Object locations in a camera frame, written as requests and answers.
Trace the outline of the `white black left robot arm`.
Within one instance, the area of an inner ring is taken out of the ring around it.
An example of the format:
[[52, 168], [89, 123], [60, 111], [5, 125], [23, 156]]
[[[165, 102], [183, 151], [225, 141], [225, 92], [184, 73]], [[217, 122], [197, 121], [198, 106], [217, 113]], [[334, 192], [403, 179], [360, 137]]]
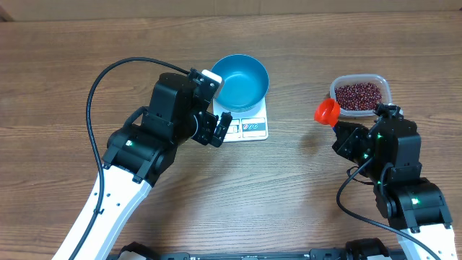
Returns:
[[209, 71], [162, 73], [148, 106], [112, 133], [84, 208], [55, 259], [105, 259], [123, 226], [188, 139], [220, 147], [232, 116], [208, 112], [225, 81]]

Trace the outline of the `orange scoop with blue handle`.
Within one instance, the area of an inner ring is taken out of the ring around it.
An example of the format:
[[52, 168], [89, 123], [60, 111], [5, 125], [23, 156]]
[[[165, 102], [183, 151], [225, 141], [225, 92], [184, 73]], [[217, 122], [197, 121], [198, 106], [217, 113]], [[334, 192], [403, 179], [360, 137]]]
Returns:
[[329, 125], [333, 128], [339, 121], [340, 112], [340, 105], [333, 98], [328, 98], [316, 109], [314, 120], [320, 124]]

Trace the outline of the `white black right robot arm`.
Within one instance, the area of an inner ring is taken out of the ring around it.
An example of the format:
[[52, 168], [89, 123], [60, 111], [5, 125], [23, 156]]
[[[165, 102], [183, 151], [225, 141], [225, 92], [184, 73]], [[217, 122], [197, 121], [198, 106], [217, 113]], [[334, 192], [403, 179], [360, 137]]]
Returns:
[[376, 207], [408, 259], [456, 259], [452, 217], [442, 191], [421, 176], [421, 137], [402, 116], [377, 118], [371, 128], [338, 121], [333, 130], [336, 154], [357, 164], [370, 179]]

